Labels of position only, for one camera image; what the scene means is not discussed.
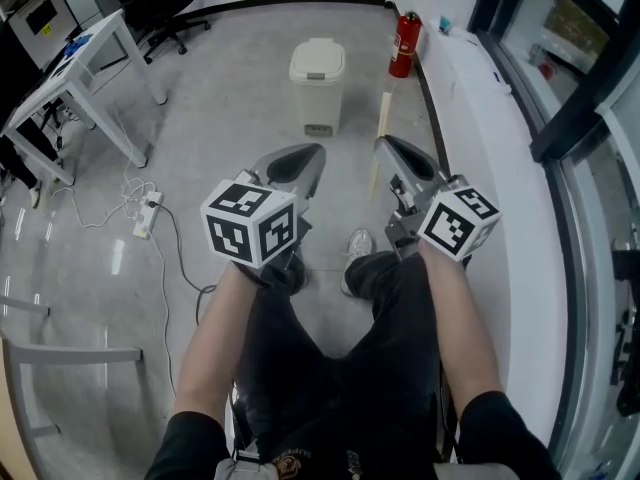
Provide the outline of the black window frame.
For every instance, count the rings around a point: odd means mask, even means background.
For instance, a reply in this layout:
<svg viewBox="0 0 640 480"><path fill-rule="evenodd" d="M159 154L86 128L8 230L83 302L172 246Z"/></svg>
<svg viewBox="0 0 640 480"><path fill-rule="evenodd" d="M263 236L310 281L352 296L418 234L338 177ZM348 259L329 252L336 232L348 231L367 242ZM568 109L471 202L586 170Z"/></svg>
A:
<svg viewBox="0 0 640 480"><path fill-rule="evenodd" d="M596 126L597 107L640 57L640 0L477 0L468 30L511 88L544 163Z"/></svg>

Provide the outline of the black metal device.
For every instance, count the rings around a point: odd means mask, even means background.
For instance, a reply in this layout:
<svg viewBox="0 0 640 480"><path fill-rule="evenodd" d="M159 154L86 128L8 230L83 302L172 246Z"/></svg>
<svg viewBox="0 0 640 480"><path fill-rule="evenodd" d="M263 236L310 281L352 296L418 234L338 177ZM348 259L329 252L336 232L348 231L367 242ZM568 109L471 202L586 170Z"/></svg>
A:
<svg viewBox="0 0 640 480"><path fill-rule="evenodd" d="M640 414L640 250L613 249L614 279L627 281L632 305L616 324L610 384L621 385L616 407L623 417Z"/></svg>

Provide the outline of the grey metal table frame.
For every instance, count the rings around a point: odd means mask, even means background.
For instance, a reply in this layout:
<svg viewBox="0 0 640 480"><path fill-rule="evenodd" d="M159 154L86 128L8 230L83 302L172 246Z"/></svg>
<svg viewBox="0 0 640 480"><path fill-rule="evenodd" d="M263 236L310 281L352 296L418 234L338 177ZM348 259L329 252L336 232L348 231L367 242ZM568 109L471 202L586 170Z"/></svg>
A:
<svg viewBox="0 0 640 480"><path fill-rule="evenodd" d="M0 480L46 480L37 441L61 433L54 422L31 425L22 381L24 365L92 366L142 360L138 347L17 345L0 331Z"/></svg>

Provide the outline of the red fire extinguisher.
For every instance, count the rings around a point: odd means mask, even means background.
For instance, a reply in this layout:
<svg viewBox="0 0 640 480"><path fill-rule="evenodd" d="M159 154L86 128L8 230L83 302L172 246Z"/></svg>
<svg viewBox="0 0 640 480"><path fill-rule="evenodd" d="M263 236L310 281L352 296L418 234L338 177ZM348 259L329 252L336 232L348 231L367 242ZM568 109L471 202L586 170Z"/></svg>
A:
<svg viewBox="0 0 640 480"><path fill-rule="evenodd" d="M416 12L408 11L399 17L389 63L392 77L404 79L409 76L421 28L422 21Z"/></svg>

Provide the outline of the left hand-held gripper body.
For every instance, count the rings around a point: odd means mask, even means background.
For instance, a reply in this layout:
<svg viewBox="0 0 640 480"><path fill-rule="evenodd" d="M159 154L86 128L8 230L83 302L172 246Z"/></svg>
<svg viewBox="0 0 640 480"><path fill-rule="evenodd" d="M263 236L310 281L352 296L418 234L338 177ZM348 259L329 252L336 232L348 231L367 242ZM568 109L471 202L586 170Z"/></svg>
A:
<svg viewBox="0 0 640 480"><path fill-rule="evenodd" d="M278 182L244 169L222 180L200 206L211 251L249 268L264 267L311 230L303 213L313 196L309 174Z"/></svg>

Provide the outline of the person's right forearm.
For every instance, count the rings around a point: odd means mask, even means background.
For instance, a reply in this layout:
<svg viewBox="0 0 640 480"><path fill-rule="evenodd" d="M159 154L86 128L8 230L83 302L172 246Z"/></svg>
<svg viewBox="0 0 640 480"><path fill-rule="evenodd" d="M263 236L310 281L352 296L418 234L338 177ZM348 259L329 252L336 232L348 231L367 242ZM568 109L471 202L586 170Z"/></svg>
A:
<svg viewBox="0 0 640 480"><path fill-rule="evenodd" d="M457 415L486 392L503 390L494 346L462 264L421 241L433 300L441 362Z"/></svg>

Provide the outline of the person's black top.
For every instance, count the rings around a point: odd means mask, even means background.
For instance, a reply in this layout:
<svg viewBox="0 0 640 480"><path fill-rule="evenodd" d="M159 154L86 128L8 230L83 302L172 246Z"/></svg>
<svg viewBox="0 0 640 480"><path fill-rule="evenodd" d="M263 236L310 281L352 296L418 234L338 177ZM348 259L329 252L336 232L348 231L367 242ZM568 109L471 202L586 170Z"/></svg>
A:
<svg viewBox="0 0 640 480"><path fill-rule="evenodd" d="M465 408L459 464L440 463L421 422L331 411L287 435L273 451L232 457L212 418L172 417L144 480L561 480L546 447L501 392Z"/></svg>

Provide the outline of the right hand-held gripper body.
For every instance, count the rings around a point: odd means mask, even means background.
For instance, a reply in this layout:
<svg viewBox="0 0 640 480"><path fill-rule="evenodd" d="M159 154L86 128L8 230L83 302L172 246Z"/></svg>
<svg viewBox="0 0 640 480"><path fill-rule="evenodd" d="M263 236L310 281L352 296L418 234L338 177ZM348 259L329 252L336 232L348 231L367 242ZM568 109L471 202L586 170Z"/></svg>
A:
<svg viewBox="0 0 640 480"><path fill-rule="evenodd" d="M434 179L413 192L398 186L399 201L385 229L399 258L412 254L419 240L433 245L455 261L480 248L502 217L501 211L462 175Z"/></svg>

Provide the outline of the black office chair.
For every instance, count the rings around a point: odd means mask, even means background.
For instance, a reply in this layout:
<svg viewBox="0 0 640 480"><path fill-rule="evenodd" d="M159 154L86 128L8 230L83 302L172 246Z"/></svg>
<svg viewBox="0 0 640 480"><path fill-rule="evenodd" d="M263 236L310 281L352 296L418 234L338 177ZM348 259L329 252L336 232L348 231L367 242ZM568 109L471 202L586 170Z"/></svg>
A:
<svg viewBox="0 0 640 480"><path fill-rule="evenodd" d="M118 0L124 12L125 23L136 32L153 33L148 38L149 49L143 55L147 64L153 62L152 54L167 39L178 46L178 53L185 55L187 48L178 33L202 26L211 29L208 20L190 21L182 15L196 0Z"/></svg>

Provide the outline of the person's left forearm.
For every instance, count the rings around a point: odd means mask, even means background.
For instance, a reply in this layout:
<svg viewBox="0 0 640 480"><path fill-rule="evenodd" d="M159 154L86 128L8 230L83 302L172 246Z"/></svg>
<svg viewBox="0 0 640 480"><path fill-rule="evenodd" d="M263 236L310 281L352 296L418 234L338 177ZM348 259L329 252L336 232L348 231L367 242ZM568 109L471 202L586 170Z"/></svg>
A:
<svg viewBox="0 0 640 480"><path fill-rule="evenodd" d="M258 287L226 267L181 365L174 412L197 412L225 423L227 399L241 359Z"/></svg>

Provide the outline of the blue glove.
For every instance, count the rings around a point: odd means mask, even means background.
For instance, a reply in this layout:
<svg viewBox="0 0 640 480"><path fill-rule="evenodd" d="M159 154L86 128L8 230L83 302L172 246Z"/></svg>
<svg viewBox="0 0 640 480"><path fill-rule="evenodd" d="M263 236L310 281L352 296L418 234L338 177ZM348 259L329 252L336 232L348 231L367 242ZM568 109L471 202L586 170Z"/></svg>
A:
<svg viewBox="0 0 640 480"><path fill-rule="evenodd" d="M80 48L82 48L84 45L86 45L90 41L91 37L92 37L91 34L85 34L85 35L79 36L74 40L71 40L64 48L64 57L65 58L73 57Z"/></svg>

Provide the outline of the white desk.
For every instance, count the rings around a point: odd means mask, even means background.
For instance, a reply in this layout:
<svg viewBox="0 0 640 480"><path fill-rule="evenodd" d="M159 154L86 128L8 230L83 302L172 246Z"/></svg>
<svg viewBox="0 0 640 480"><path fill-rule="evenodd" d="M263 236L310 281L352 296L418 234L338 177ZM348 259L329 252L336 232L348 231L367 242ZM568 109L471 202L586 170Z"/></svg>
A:
<svg viewBox="0 0 640 480"><path fill-rule="evenodd" d="M106 137L135 166L143 168L147 164L146 155L129 143L121 127L110 117L104 106L96 100L83 81L83 76L88 73L88 62L102 50L102 47L110 37L114 36L120 41L129 60L138 74L144 79L156 103L163 105L167 102L167 95L162 89L159 80L151 74L148 64L124 21L121 10L115 11L91 26L87 33L92 35L90 41L71 57L71 62L67 68L58 76L47 78L39 88L29 95L14 110L11 118L0 132L20 148L29 159L35 161L53 177L67 185L72 185L75 182L75 177L54 161L49 160L18 131L18 127L26 119L40 110L44 104L58 97L70 106L71 110L87 127L97 127L102 130Z"/></svg>

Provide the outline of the person's black trousers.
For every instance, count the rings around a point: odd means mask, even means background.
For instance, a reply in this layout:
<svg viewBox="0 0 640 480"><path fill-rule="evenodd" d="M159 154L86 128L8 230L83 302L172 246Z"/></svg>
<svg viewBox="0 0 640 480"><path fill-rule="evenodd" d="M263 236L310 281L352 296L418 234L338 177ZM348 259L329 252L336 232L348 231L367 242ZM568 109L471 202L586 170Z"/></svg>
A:
<svg viewBox="0 0 640 480"><path fill-rule="evenodd" d="M408 427L418 419L435 451L434 396L440 357L434 305L422 258L391 252L361 257L347 271L352 294L371 306L373 324L345 356L324 355L296 317L291 298L262 272L235 375L259 454L331 411L381 417Z"/></svg>

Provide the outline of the white power strip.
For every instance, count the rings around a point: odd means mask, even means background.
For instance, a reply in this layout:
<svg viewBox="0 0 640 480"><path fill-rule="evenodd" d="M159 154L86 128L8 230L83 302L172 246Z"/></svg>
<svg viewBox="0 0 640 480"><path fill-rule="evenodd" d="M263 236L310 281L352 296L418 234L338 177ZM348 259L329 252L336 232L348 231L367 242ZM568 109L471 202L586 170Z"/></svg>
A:
<svg viewBox="0 0 640 480"><path fill-rule="evenodd" d="M148 240L156 221L156 217L163 203L164 194L149 191L140 200L140 209L135 217L133 235Z"/></svg>

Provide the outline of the long wooden stick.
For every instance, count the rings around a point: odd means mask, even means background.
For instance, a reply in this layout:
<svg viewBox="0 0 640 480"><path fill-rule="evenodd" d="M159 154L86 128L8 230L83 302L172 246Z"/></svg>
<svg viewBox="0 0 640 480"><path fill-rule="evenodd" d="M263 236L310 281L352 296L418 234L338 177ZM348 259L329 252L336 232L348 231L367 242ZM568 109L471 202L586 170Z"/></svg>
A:
<svg viewBox="0 0 640 480"><path fill-rule="evenodd" d="M382 137L386 134L391 100L392 100L392 93L384 92L382 95L382 101L380 106L380 116L379 116L378 130L377 130L378 137ZM375 194L378 172L379 172L379 162L377 160L377 157L373 156L371 170L370 170L369 185L368 185L368 201L369 202L373 200L373 197Z"/></svg>

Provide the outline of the beige pedal trash bin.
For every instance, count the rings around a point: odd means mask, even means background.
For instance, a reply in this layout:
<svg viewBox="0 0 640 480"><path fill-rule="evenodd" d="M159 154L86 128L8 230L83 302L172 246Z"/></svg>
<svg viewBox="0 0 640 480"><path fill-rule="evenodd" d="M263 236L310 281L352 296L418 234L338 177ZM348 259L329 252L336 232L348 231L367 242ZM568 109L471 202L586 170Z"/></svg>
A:
<svg viewBox="0 0 640 480"><path fill-rule="evenodd" d="M289 78L293 83L298 120L305 134L337 134L345 71L345 49L331 38L310 38L295 48Z"/></svg>

